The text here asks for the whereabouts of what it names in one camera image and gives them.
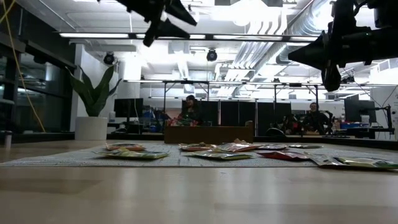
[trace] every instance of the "gray mat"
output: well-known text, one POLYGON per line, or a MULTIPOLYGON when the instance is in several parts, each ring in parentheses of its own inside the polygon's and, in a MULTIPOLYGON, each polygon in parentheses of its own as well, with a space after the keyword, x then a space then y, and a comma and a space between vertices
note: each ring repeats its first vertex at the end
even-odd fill
MULTIPOLYGON (((238 161, 214 161, 197 157, 184 156, 185 152, 181 152, 176 145, 147 143, 143 144, 148 151, 168 152, 168 157, 155 161, 137 161, 137 160, 121 160, 121 159, 105 159, 101 155, 93 152, 104 150, 104 146, 94 147, 91 149, 83 149, 80 151, 66 152, 51 156, 40 156, 18 159, 0 164, 0 167, 9 166, 107 166, 107 167, 315 167, 312 162, 290 162, 275 159, 266 159, 255 152, 244 152, 253 155, 252 159, 243 159, 238 161)), ((354 157, 373 157, 387 159, 398 162, 396 157, 385 156, 380 154, 370 154, 363 152, 354 152, 348 150, 338 150, 330 147, 321 149, 291 149, 292 152, 311 152, 314 154, 326 154, 330 156, 354 156, 354 157)))

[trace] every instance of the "computer monitor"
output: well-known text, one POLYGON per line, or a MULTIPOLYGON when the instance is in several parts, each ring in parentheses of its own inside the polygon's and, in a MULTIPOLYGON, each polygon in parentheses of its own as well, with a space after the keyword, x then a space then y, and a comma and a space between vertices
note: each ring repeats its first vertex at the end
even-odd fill
POLYGON ((114 112, 117 118, 141 118, 144 99, 117 99, 114 101, 114 112))
POLYGON ((375 123, 376 111, 373 101, 344 100, 346 121, 361 122, 361 115, 369 115, 369 122, 375 123))

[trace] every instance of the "snake plant leaf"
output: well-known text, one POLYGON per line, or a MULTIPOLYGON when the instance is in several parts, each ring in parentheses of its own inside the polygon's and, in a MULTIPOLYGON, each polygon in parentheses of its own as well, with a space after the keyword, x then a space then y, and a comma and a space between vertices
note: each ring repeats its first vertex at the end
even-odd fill
POLYGON ((105 84, 103 89, 100 91, 97 101, 93 106, 90 107, 90 113, 86 108, 88 116, 99 116, 102 109, 106 105, 106 99, 108 99, 109 84, 105 84))
POLYGON ((89 91, 90 93, 92 93, 93 90, 94 90, 94 87, 93 87, 93 84, 91 83, 90 78, 88 77, 88 75, 85 73, 85 71, 83 70, 83 68, 82 68, 80 65, 79 65, 79 68, 80 68, 80 70, 81 70, 81 78, 83 79, 83 82, 84 82, 85 85, 87 86, 88 91, 89 91))
POLYGON ((109 96, 113 95, 113 93, 116 91, 121 80, 122 79, 119 79, 118 82, 116 83, 116 85, 114 86, 114 88, 111 91, 109 91, 109 96))
POLYGON ((101 91, 103 90, 103 88, 108 85, 108 91, 107 93, 109 94, 109 82, 112 79, 113 76, 113 71, 114 71, 114 67, 113 65, 110 66, 108 69, 106 69, 104 75, 102 76, 101 81, 99 82, 98 86, 95 87, 95 89, 93 90, 93 99, 94 101, 97 101, 97 99, 100 97, 101 95, 101 91))
POLYGON ((93 105, 94 104, 93 98, 91 97, 91 94, 88 91, 86 85, 79 79, 75 78, 75 76, 73 76, 72 72, 68 68, 67 70, 69 71, 70 74, 69 76, 70 84, 73 87, 73 89, 77 92, 77 94, 80 96, 86 108, 90 105, 93 105))

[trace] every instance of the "glass wall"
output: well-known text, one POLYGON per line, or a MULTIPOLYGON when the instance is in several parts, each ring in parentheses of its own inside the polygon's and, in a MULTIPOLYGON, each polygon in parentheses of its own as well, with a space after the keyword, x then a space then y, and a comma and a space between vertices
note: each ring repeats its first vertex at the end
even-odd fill
POLYGON ((16 124, 23 132, 41 132, 28 96, 46 132, 69 131, 72 89, 67 71, 30 54, 21 55, 21 72, 27 88, 19 79, 16 124))
POLYGON ((8 110, 2 120, 12 123, 15 133, 42 132, 29 96, 47 133, 69 131, 72 88, 68 72, 31 54, 20 54, 20 59, 22 78, 15 63, 0 58, 0 98, 15 103, 14 110, 8 110))
POLYGON ((68 116, 70 109, 65 104, 65 99, 38 93, 36 91, 18 88, 16 108, 16 124, 24 131, 41 131, 39 122, 30 107, 27 94, 40 118, 46 132, 68 131, 68 124, 64 116, 68 116))

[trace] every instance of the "yellow cable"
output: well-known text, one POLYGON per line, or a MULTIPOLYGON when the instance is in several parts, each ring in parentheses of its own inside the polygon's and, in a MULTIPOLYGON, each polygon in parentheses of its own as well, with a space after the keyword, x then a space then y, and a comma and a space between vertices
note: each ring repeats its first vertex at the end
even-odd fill
POLYGON ((4 18, 6 18, 6 15, 8 15, 8 13, 10 12, 12 6, 15 4, 16 0, 13 0, 10 4, 10 7, 8 7, 8 9, 4 9, 4 15, 1 17, 0 19, 0 24, 2 23, 2 21, 4 20, 4 18))
POLYGON ((13 39, 12 39, 10 23, 9 23, 9 21, 8 21, 8 16, 7 16, 7 15, 8 15, 8 13, 9 13, 9 11, 11 10, 11 7, 14 5, 15 1, 16 1, 16 0, 13 0, 13 1, 12 1, 12 3, 11 3, 11 5, 10 5, 10 7, 8 8, 8 10, 6 9, 6 4, 3 3, 2 6, 3 6, 3 8, 4 8, 4 12, 6 12, 5 15, 3 15, 3 17, 6 18, 6 23, 7 23, 7 28, 8 28, 8 34, 9 34, 9 36, 10 36, 10 41, 11 41, 12 52, 14 53, 15 63, 17 64, 18 73, 19 73, 19 76, 20 76, 21 81, 22 81, 22 86, 23 86, 24 89, 25 89, 27 100, 29 101, 30 107, 32 108, 33 113, 35 114, 35 117, 37 118, 37 121, 39 122, 40 127, 42 128, 42 131, 45 133, 45 129, 44 129, 44 127, 43 127, 42 121, 40 120, 39 116, 37 115, 36 110, 35 110, 35 107, 33 106, 32 101, 30 100, 29 94, 28 94, 28 92, 27 92, 27 89, 26 89, 26 86, 25 86, 24 77, 22 76, 21 68, 20 68, 20 66, 19 66, 17 53, 16 53, 16 51, 15 51, 14 41, 13 41, 13 39))

